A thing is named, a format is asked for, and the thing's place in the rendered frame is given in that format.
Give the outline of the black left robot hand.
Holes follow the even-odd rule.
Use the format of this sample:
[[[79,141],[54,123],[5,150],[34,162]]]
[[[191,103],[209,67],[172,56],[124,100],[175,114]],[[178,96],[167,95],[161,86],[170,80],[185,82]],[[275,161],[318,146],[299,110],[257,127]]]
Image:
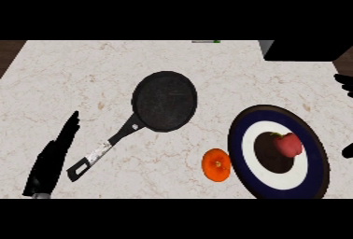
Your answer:
[[[74,135],[80,129],[79,122],[79,112],[74,111],[56,139],[49,142],[37,155],[23,192],[24,196],[31,197],[36,193],[52,194],[62,172],[65,157],[73,145]]]

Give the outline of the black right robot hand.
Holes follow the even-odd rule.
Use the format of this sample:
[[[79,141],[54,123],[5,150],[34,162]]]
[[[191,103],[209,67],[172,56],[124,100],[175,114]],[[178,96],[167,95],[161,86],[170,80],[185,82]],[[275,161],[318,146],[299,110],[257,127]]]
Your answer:
[[[343,89],[347,91],[347,96],[353,99],[353,77],[336,74],[334,79],[343,84]],[[345,147],[343,156],[347,159],[353,158],[353,142]]]

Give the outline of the red bell pepper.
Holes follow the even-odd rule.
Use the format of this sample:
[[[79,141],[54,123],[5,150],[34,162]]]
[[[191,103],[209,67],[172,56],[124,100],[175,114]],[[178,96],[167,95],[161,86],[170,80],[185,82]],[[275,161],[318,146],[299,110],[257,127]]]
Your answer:
[[[272,135],[275,136],[274,144],[280,154],[287,158],[296,158],[303,151],[302,140],[297,135],[294,133],[272,133]]]

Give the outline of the black frying pan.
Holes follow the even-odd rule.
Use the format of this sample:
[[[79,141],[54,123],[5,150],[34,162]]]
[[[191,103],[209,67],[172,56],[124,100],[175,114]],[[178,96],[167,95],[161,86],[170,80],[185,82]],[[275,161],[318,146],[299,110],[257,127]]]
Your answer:
[[[175,71],[152,73],[135,88],[132,106],[133,115],[119,132],[67,170],[71,182],[85,175],[127,135],[142,128],[169,133],[189,122],[198,108],[198,91],[191,79]]]

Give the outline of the blue and white plate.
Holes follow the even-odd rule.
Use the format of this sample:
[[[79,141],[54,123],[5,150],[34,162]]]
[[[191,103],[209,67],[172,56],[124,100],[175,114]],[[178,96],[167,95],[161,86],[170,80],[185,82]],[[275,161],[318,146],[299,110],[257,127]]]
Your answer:
[[[294,158],[281,156],[272,133],[294,133],[303,152]],[[330,164],[321,139],[303,121],[275,105],[246,108],[228,135],[232,166],[244,187],[260,199],[319,199],[330,184]]]

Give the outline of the black box appliance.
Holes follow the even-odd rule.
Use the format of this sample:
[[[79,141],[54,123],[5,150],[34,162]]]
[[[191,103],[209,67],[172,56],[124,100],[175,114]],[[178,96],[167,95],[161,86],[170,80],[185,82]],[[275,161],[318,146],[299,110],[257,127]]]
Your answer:
[[[274,62],[333,62],[352,47],[350,40],[260,40],[263,59]]]

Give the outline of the orange round fruit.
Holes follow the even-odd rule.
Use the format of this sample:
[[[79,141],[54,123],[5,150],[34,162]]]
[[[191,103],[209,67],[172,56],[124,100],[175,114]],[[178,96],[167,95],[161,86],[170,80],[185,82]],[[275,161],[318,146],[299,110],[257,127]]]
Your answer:
[[[222,182],[228,179],[231,175],[231,158],[222,149],[213,148],[206,152],[201,169],[212,181]]]

